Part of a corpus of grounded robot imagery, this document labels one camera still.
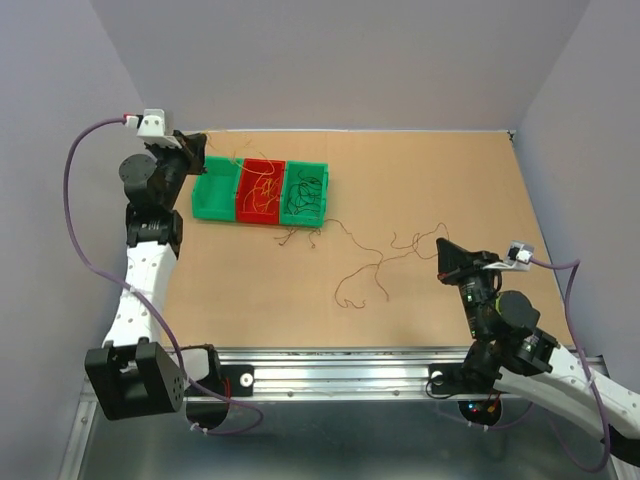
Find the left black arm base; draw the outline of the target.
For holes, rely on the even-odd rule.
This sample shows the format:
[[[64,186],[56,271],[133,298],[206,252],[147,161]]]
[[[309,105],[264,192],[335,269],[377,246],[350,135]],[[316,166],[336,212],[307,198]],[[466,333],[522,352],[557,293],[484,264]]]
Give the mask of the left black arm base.
[[[249,364],[195,367],[188,371],[202,387],[214,393],[213,398],[248,398],[253,395],[255,369]]]

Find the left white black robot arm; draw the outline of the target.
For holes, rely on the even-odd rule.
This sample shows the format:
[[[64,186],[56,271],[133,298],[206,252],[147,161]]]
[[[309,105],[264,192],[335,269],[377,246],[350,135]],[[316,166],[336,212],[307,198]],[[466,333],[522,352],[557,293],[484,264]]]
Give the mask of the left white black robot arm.
[[[127,272],[116,317],[102,347],[89,350],[85,370],[109,420],[173,413],[184,376],[161,344],[164,308],[183,239],[175,203],[189,175],[205,173],[207,137],[176,132],[176,145],[148,144],[119,167],[125,212]]]

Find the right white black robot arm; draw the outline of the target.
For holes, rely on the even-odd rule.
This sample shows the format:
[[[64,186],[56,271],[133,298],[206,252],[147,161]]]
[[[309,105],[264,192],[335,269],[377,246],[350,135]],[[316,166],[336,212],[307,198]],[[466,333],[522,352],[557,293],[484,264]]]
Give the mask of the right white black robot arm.
[[[491,391],[518,395],[598,439],[606,458],[637,466],[638,393],[539,328],[540,312],[527,296],[502,287],[504,273],[544,264],[533,247],[514,241],[500,257],[440,237],[436,248],[437,278],[458,290],[472,344],[462,362],[431,365],[426,393],[434,399]]]

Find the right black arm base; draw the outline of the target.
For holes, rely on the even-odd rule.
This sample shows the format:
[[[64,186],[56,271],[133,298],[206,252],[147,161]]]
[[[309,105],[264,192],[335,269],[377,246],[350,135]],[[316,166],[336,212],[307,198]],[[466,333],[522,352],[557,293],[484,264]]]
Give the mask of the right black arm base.
[[[434,399],[491,394],[495,383],[504,377],[501,369],[524,373],[521,365],[514,358],[505,356],[498,344],[475,341],[462,362],[429,365],[425,393]]]

